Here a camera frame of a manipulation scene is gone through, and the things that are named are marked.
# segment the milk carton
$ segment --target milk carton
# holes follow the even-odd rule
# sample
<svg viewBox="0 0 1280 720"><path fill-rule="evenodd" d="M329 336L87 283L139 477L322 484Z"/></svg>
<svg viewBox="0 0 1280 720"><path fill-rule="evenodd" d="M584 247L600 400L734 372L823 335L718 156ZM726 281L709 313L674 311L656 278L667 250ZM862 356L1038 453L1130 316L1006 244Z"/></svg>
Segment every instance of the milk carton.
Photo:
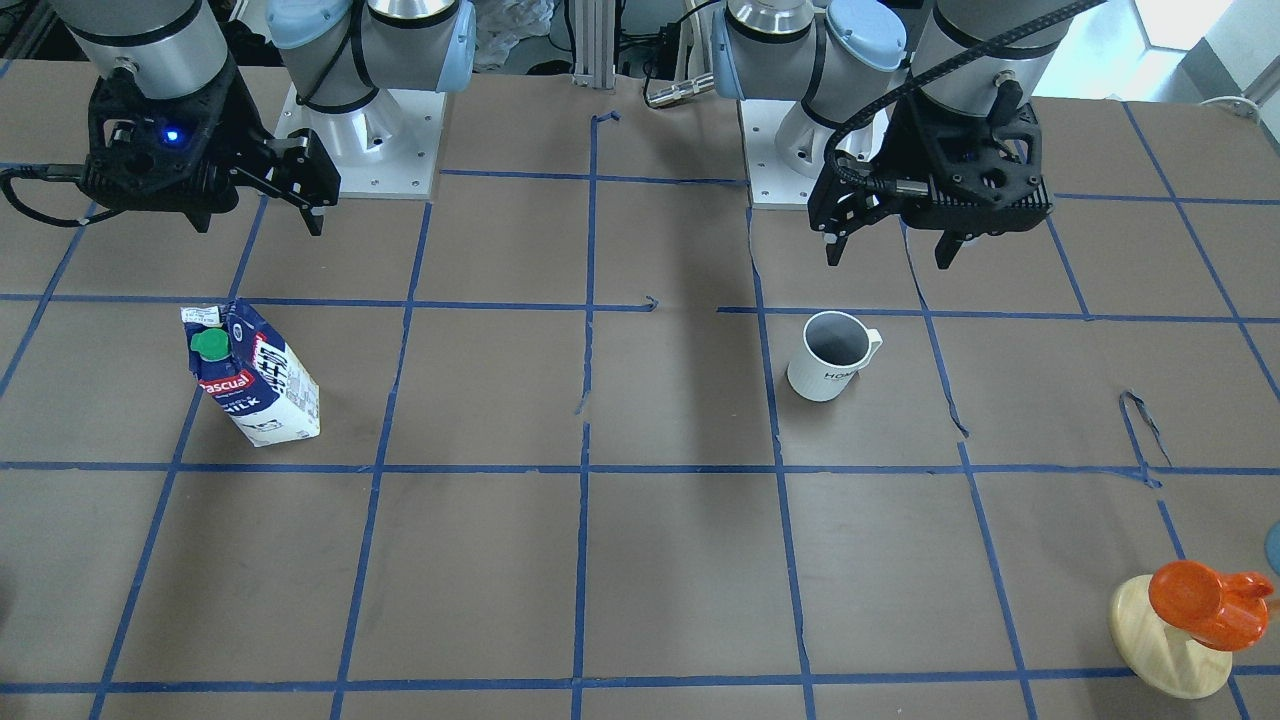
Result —
<svg viewBox="0 0 1280 720"><path fill-rule="evenodd" d="M320 434L320 389L248 302L183 307L196 382L253 447Z"/></svg>

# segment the green cap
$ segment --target green cap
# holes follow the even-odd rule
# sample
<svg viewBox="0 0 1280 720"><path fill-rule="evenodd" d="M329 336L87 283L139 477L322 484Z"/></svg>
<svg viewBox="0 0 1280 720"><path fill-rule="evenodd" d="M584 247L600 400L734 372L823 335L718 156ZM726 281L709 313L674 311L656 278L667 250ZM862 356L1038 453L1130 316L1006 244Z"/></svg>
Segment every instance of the green cap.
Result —
<svg viewBox="0 0 1280 720"><path fill-rule="evenodd" d="M227 337L227 331L210 328L191 336L191 348L206 363L216 363L232 354L232 341Z"/></svg>

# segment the orange cup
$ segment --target orange cup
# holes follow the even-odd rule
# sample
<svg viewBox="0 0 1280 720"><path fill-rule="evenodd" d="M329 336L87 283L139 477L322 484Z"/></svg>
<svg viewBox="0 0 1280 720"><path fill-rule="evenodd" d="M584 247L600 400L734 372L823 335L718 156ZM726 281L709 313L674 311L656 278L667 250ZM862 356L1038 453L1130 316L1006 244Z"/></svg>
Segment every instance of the orange cup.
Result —
<svg viewBox="0 0 1280 720"><path fill-rule="evenodd" d="M1261 573L1224 575L1194 560L1165 565L1151 578L1147 597L1156 615L1204 647L1235 652L1267 630L1271 580Z"/></svg>

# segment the blue object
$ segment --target blue object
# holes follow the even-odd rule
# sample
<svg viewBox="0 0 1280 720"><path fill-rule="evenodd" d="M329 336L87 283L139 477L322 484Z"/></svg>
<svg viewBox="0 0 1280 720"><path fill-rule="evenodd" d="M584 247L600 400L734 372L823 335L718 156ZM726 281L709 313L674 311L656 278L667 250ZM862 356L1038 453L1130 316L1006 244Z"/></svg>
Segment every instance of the blue object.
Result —
<svg viewBox="0 0 1280 720"><path fill-rule="evenodd" d="M471 85L471 67L476 56L476 9L471 0L462 0L453 20L453 41L440 65L436 92L461 92Z"/></svg>
<svg viewBox="0 0 1280 720"><path fill-rule="evenodd" d="M712 73L716 76L716 92L721 97L746 100L742 95L742 83L737 79L733 46L730 45L724 13L716 13L716 20L712 23Z"/></svg>
<svg viewBox="0 0 1280 720"><path fill-rule="evenodd" d="M329 32L342 22L352 0L270 0L266 27L280 50L293 50Z"/></svg>
<svg viewBox="0 0 1280 720"><path fill-rule="evenodd" d="M902 20L876 0L832 0L827 24L836 42L877 70L893 72L906 56Z"/></svg>
<svg viewBox="0 0 1280 720"><path fill-rule="evenodd" d="M1271 532L1267 533L1266 551L1267 564L1280 575L1280 523L1272 525Z"/></svg>

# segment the orange mug handle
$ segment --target orange mug handle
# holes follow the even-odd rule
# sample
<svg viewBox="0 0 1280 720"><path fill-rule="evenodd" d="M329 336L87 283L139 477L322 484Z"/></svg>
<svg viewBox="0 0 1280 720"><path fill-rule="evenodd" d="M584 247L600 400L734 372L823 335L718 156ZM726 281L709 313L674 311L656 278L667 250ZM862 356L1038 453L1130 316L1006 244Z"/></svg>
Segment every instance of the orange mug handle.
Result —
<svg viewBox="0 0 1280 720"><path fill-rule="evenodd" d="M1262 573L1236 573L1222 577L1222 589L1248 598L1262 598L1276 592L1275 585Z"/></svg>

